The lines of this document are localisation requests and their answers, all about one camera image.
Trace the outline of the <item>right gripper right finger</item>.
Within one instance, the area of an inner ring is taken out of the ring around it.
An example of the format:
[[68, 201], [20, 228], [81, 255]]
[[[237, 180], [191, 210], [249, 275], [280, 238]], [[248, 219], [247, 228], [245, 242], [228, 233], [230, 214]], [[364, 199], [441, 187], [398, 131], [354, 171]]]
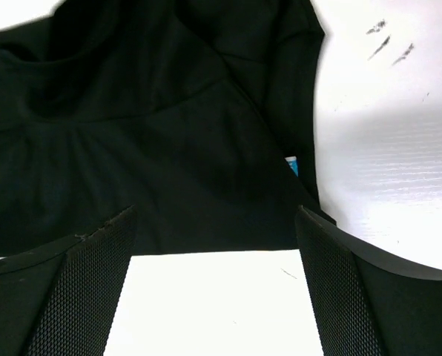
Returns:
[[297, 241], [325, 355], [442, 355], [442, 270], [301, 206]]

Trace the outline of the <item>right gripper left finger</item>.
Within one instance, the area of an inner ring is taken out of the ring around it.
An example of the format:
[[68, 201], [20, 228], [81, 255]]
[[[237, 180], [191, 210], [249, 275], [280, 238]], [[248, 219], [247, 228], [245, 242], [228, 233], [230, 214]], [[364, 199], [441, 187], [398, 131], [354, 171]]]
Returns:
[[127, 207], [86, 234], [0, 259], [0, 356], [103, 355], [136, 237]]

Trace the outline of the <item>black t-shirt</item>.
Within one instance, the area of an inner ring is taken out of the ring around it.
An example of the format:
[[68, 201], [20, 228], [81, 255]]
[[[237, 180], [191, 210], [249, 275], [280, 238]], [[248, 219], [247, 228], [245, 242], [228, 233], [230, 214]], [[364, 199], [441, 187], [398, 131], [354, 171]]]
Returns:
[[0, 256], [133, 205], [134, 254], [288, 250], [321, 213], [310, 1], [66, 1], [0, 31]]

